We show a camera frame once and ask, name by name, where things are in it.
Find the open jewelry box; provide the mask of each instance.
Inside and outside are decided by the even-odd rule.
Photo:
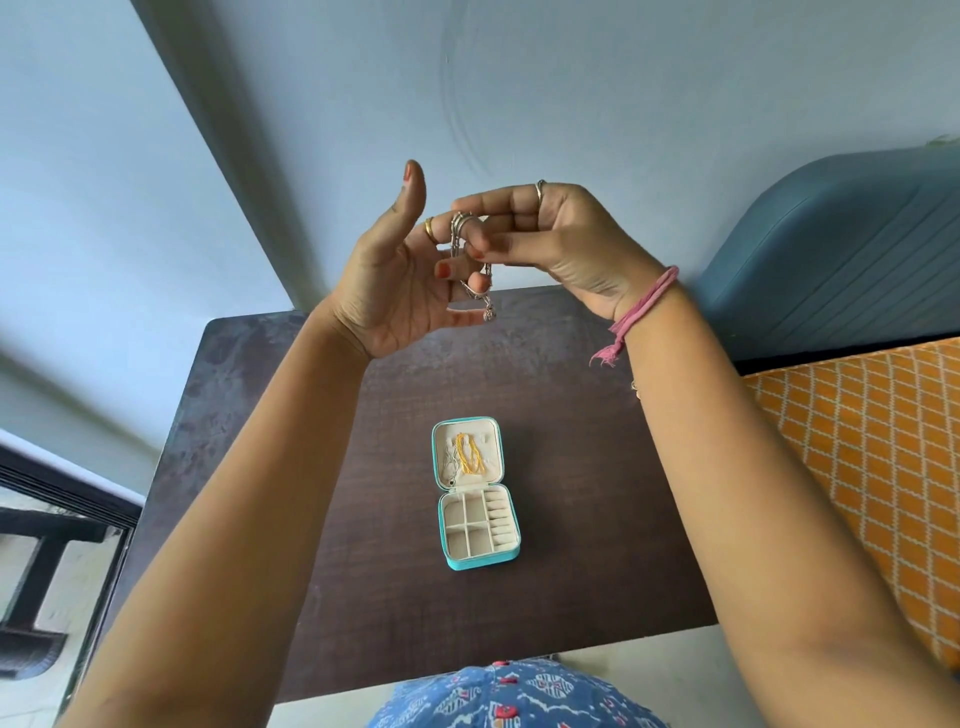
[[[500,425],[492,417],[434,425],[433,472],[446,491],[437,514],[451,569],[499,564],[520,553],[514,502],[500,482],[503,470]]]

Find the pink string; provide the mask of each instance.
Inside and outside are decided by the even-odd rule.
[[[614,366],[613,362],[616,361],[620,352],[623,351],[623,340],[627,335],[627,331],[629,331],[637,321],[647,315],[650,309],[654,307],[654,304],[660,300],[660,296],[662,296],[666,289],[670,287],[670,284],[677,279],[679,274],[680,268],[675,265],[671,265],[663,272],[663,275],[657,279],[653,287],[647,291],[647,295],[637,301],[636,305],[623,315],[623,318],[610,327],[610,331],[616,334],[616,339],[608,347],[604,347],[594,354],[590,358],[590,364],[593,363],[594,359],[599,358],[601,365],[609,364],[610,366]]]

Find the orange patterned cushion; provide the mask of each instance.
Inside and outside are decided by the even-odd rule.
[[[921,639],[960,667],[960,338],[746,377]]]

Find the gold chain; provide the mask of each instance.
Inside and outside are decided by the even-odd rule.
[[[464,453],[464,444],[469,448],[469,458]],[[477,444],[473,442],[473,435],[460,432],[456,438],[457,459],[460,461],[460,467],[464,475],[479,475],[487,472],[487,466],[483,463],[483,457],[480,456],[480,450]]]

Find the dark wooden table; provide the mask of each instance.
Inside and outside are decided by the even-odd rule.
[[[495,324],[374,362],[327,514],[281,701],[716,622],[626,361],[588,367],[606,324],[556,287],[494,296]],[[115,610],[224,456],[303,322],[213,321],[156,470]],[[452,571],[430,432],[489,415],[519,557]]]

